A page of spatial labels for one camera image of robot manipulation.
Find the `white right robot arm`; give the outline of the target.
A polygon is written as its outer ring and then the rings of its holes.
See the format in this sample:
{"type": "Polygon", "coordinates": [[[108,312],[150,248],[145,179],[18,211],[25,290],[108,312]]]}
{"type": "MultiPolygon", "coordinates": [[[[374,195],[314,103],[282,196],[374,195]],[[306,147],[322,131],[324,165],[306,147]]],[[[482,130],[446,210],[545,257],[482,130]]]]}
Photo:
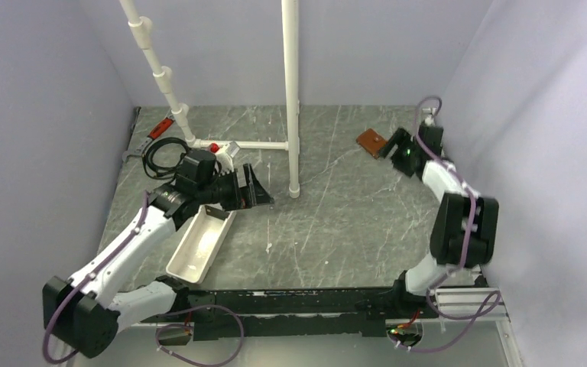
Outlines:
{"type": "Polygon", "coordinates": [[[420,295],[457,271],[488,264],[494,253],[499,202],[473,189],[442,156],[442,135],[439,127],[422,126],[416,135],[399,128],[378,152],[402,174],[420,178],[439,201],[427,254],[402,274],[404,288],[391,295],[399,317],[419,309],[420,295]]]}

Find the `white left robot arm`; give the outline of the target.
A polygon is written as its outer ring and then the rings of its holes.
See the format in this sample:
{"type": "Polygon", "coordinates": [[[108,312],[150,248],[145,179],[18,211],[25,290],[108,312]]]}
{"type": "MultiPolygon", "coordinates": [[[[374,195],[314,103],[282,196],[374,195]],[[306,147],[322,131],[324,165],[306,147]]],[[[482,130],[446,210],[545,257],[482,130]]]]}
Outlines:
{"type": "Polygon", "coordinates": [[[130,224],[103,252],[68,279],[51,278],[42,289],[42,353],[58,365],[80,353],[102,353],[127,326],[164,315],[178,321],[195,308],[189,288],[161,276],[139,289],[122,293],[125,279],[155,246],[170,238],[206,204],[225,211],[274,203],[250,164],[241,171],[215,172],[216,161],[183,162],[174,179],[146,193],[130,224]]]}

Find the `brown leather card holder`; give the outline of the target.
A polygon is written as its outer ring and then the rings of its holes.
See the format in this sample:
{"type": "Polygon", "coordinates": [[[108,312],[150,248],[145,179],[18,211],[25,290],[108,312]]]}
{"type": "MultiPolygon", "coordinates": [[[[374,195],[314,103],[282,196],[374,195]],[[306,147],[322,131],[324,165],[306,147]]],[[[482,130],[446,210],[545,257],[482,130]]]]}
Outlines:
{"type": "Polygon", "coordinates": [[[356,143],[369,153],[374,159],[378,159],[379,151],[387,144],[388,140],[379,135],[374,129],[369,128],[362,132],[357,138],[356,143]]]}

